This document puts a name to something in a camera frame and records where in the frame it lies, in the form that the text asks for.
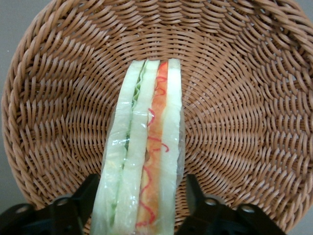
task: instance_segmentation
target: gray background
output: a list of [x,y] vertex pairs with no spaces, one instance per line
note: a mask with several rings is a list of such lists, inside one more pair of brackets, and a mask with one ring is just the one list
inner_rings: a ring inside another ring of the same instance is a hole
[[[0,96],[4,86],[6,74],[15,49],[24,32],[37,13],[43,9],[48,0],[0,0]],[[312,0],[297,0],[306,14],[313,21]],[[23,203],[10,166],[8,164],[3,138],[0,137],[0,213],[17,203]],[[289,235],[313,235],[311,223],[313,222],[313,208],[302,221],[289,233]]]

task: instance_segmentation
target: woven basket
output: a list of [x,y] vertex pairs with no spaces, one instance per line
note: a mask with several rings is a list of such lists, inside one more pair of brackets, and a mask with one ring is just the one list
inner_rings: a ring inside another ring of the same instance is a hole
[[[12,60],[4,144],[43,208],[100,173],[132,60],[178,58],[185,174],[289,231],[313,203],[313,25],[291,0],[54,0]],[[176,226],[188,215],[185,179]]]

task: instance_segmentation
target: wicker basket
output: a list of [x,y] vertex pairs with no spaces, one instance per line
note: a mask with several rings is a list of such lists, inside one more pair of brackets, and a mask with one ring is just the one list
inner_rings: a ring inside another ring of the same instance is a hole
[[[185,173],[289,231],[313,203],[313,25],[292,0],[52,1],[2,97],[25,198],[42,208],[100,173],[125,71],[147,58],[181,60]],[[183,180],[176,226],[186,215]]]

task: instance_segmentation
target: gray wall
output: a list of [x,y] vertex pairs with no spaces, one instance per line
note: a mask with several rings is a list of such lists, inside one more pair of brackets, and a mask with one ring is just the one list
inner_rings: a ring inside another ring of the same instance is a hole
[[[43,9],[48,0],[0,0],[0,97],[4,86],[7,70],[15,49],[27,27]],[[313,1],[297,0],[306,14],[313,21]],[[8,207],[25,202],[11,173],[4,147],[0,137],[0,213]],[[310,235],[313,221],[313,208],[289,235]]]

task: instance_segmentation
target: plastic wrap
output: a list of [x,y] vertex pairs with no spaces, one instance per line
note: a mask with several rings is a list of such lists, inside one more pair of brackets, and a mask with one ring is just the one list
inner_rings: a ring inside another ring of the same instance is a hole
[[174,234],[182,110],[179,60],[132,62],[111,119],[92,235]]

